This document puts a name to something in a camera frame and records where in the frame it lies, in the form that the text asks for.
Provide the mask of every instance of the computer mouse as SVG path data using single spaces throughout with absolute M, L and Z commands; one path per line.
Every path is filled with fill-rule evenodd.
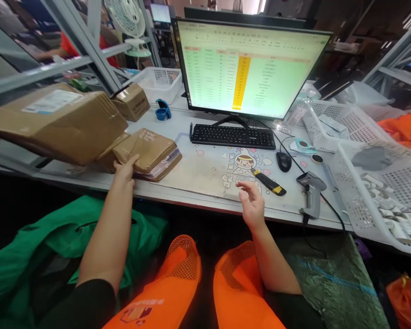
M 288 172 L 291 169 L 292 159 L 291 157 L 285 152 L 277 152 L 277 163 L 279 164 L 279 168 L 282 172 Z

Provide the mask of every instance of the monitor stand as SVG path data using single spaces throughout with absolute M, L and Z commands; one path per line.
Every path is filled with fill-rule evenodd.
M 230 122 L 230 121 L 234 121 L 234 122 L 239 123 L 245 129 L 250 129 L 250 127 L 247 125 L 247 123 L 245 121 L 242 120 L 241 117 L 234 116 L 234 115 L 227 116 L 227 117 L 223 118 L 222 120 L 220 120 L 216 123 L 213 123 L 212 126 L 219 126 L 223 123 Z

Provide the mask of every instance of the mouse cable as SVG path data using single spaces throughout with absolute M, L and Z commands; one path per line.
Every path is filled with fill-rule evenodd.
M 284 150 L 286 151 L 286 153 L 291 157 L 292 161 L 293 161 L 293 162 L 295 163 L 295 165 L 300 169 L 300 171 L 304 174 L 305 171 L 300 167 L 300 165 L 297 163 L 297 161 L 294 159 L 294 157 L 289 153 L 288 149 L 283 145 L 283 143 L 282 143 L 282 141 L 280 140 L 280 138 L 275 134 L 275 131 L 274 131 L 272 128 L 268 127 L 266 124 L 264 124 L 262 121 L 260 121 L 260 120 L 258 120 L 258 119 L 253 119 L 253 120 L 259 122 L 260 124 L 262 124 L 263 126 L 265 126 L 267 129 L 271 130 L 271 132 L 273 133 L 274 137 L 275 137 L 275 138 L 279 141 L 279 143 L 280 143 L 280 150 L 281 150 L 281 148 L 282 148 L 282 146 L 283 146 L 283 149 L 284 149 Z M 332 206 L 332 204 L 324 197 L 324 195 L 323 195 L 322 193 L 320 193 L 320 195 L 321 195 L 321 197 L 324 199 L 324 201 L 326 201 L 327 205 L 332 209 L 332 211 L 335 213 L 335 215 L 338 217 L 338 219 L 339 219 L 339 221 L 340 221 L 340 223 L 341 223 L 342 232 L 343 232 L 343 234 L 345 235 L 345 234 L 347 233 L 347 231 L 346 231 L 346 227 L 345 227 L 345 225 L 344 225 L 343 219 L 341 218 L 341 216 L 339 215 L 339 213 L 335 210 L 335 208 Z M 327 254 L 326 254 L 325 251 L 322 251 L 322 250 L 319 250 L 319 249 L 315 248 L 315 247 L 314 247 L 313 245 L 311 245 L 311 244 L 309 243 L 309 241 L 307 240 L 307 237 L 306 237 L 306 235 L 305 235 L 305 227 L 306 227 L 306 225 L 307 225 L 308 222 L 309 222 L 309 216 L 307 216 L 306 214 L 303 215 L 303 237 L 304 237 L 307 245 L 308 245 L 309 247 L 311 247 L 312 249 L 314 249 L 314 250 L 316 250 L 316 251 L 318 251 L 318 252 L 323 253 L 323 254 L 326 256 Z

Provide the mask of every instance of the hand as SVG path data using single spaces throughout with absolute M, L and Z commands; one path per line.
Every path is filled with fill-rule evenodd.
M 116 174 L 114 176 L 114 183 L 118 184 L 129 184 L 131 188 L 134 187 L 134 180 L 132 179 L 132 174 L 134 173 L 133 165 L 138 160 L 140 156 L 135 154 L 131 156 L 125 164 L 119 163 L 117 160 L 114 161 L 114 168 L 116 169 Z
M 236 187 L 241 187 L 239 199 L 242 202 L 242 216 L 251 231 L 265 225 L 265 200 L 252 182 L 238 181 Z

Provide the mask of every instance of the yellow highlighted column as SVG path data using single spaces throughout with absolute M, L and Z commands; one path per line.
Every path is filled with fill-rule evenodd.
M 236 86 L 234 89 L 233 110 L 242 107 L 243 94 L 247 85 L 248 71 L 250 69 L 251 57 L 239 56 L 236 74 Z

